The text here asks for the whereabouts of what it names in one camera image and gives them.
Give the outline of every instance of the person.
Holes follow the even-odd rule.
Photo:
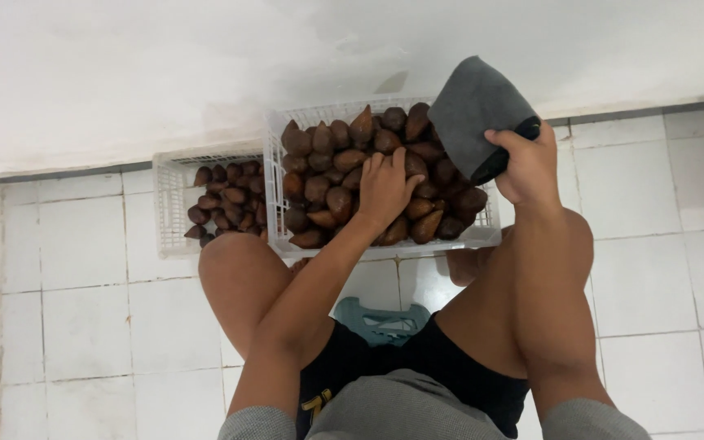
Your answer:
[[[552,128],[485,136],[510,154],[496,184],[515,224],[494,249],[447,252],[466,287],[402,347],[370,348],[328,314],[425,178],[405,178],[403,148],[366,160],[359,211],[297,273],[250,234],[202,250],[202,287],[245,359],[220,440],[517,438],[530,389],[546,440],[649,438],[598,376],[592,233],[559,200]]]

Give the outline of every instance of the plastic basket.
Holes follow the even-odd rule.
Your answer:
[[[200,241],[184,237],[191,227],[186,210],[205,194],[204,186],[192,186],[202,165],[262,161],[262,141],[252,139],[192,150],[156,154],[153,158],[156,245],[161,258],[175,258],[200,252]],[[210,222],[206,229],[214,231]]]
[[[265,132],[263,135],[263,156],[265,164],[265,200],[268,204],[268,239],[281,257],[299,258],[316,255],[319,250],[304,250],[290,244],[292,234],[284,227],[283,213],[289,208],[288,201],[282,192],[282,157],[286,151],[282,147],[281,136],[289,120],[294,119],[301,129],[318,125],[319,121],[330,124],[335,119],[351,123],[363,111],[366,105],[371,105],[373,113],[382,113],[387,107],[399,106],[409,111],[416,103],[433,104],[434,97],[373,99],[357,103],[344,103],[329,106],[316,106],[295,110],[270,110],[265,114]],[[502,232],[499,228],[497,198],[495,185],[486,184],[482,188],[488,193],[488,203],[478,214],[474,225],[458,237],[457,240],[434,240],[427,244],[416,244],[411,239],[393,246],[369,247],[363,254],[364,259],[388,258],[396,255],[413,253],[430,253],[462,247],[496,246],[502,242]]]

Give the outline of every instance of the thigh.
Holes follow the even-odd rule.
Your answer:
[[[572,264],[583,289],[594,256],[593,237],[583,217],[565,210],[572,227]],[[477,363],[513,378],[526,378],[526,365],[515,340],[515,253],[517,225],[486,262],[480,275],[436,315],[436,323],[455,345]]]
[[[259,237],[246,234],[219,236],[200,253],[202,289],[224,334],[246,359],[254,331],[279,295],[293,280],[289,268]],[[326,345],[333,320],[318,331],[306,351],[308,365]]]

